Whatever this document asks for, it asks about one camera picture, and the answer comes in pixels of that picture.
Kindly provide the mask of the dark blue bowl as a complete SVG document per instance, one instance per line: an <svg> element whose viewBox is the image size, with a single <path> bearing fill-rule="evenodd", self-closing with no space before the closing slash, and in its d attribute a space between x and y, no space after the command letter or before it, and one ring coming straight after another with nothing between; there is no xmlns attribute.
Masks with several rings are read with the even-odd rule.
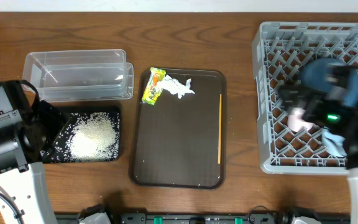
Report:
<svg viewBox="0 0 358 224"><path fill-rule="evenodd" d="M335 58L314 60L301 70L298 79L308 88L325 92L325 100L338 100L348 107L357 106L357 69L341 60Z"/></svg>

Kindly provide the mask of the pink plastic cup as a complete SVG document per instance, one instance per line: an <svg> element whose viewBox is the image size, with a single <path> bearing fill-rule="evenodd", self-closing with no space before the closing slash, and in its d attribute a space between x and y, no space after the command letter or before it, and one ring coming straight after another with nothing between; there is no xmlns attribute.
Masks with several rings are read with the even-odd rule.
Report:
<svg viewBox="0 0 358 224"><path fill-rule="evenodd" d="M288 114L287 125L292 131L298 132L303 129L308 131L313 127L313 123L306 122L302 119L304 112L302 108L293 108Z"/></svg>

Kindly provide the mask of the light blue small bowl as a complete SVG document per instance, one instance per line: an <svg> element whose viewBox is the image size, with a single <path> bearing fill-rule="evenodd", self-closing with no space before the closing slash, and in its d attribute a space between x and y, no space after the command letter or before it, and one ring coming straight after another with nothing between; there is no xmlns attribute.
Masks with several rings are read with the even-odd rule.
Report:
<svg viewBox="0 0 358 224"><path fill-rule="evenodd" d="M347 152L343 148L344 138L340 135L332 134L328 129L324 128L322 132L322 143L326 147L327 152L336 157L346 157Z"/></svg>

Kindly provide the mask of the yellow green snack wrapper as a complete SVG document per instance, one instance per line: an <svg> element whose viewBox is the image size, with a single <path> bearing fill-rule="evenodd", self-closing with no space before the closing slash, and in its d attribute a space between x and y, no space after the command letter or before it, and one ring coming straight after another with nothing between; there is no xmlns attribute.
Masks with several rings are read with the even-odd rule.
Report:
<svg viewBox="0 0 358 224"><path fill-rule="evenodd" d="M166 76L166 71L160 68L151 67L149 80L142 95L142 102L154 105L161 95L162 89L157 87L157 83Z"/></svg>

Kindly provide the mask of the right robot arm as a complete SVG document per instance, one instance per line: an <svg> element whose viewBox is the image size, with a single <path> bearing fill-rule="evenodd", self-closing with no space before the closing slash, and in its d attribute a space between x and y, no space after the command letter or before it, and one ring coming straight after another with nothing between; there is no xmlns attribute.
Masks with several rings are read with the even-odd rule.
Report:
<svg viewBox="0 0 358 224"><path fill-rule="evenodd" d="M285 109L291 113L302 110L301 120L325 127L344 138L348 183L351 192L351 223L358 223L358 100L355 107L342 100L303 85L282 85L278 93Z"/></svg>

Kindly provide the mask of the white tissue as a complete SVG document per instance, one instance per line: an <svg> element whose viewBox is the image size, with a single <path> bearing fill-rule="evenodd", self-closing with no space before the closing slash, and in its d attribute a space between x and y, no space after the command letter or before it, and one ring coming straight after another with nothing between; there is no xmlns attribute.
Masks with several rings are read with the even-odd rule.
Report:
<svg viewBox="0 0 358 224"><path fill-rule="evenodd" d="M180 83L176 78L166 75L161 81L157 82L157 87L167 90L172 95L177 95L181 99L185 94L195 94L191 89L191 79L187 79L185 84Z"/></svg>

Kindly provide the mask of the wooden chopstick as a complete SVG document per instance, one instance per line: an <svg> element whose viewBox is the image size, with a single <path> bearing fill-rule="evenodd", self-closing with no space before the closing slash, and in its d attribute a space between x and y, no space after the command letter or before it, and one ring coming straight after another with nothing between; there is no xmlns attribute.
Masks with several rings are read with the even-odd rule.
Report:
<svg viewBox="0 0 358 224"><path fill-rule="evenodd" d="M222 105L223 105L223 96L219 95L219 128L218 128L218 164L221 164L221 145L222 145Z"/></svg>

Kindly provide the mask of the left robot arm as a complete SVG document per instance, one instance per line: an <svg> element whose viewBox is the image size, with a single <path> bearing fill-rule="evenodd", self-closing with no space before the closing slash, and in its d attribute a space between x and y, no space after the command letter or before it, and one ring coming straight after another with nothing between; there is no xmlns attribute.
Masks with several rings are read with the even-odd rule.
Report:
<svg viewBox="0 0 358 224"><path fill-rule="evenodd" d="M0 213L5 223L56 223L44 160L67 117L39 96L30 103L27 80L0 82Z"/></svg>

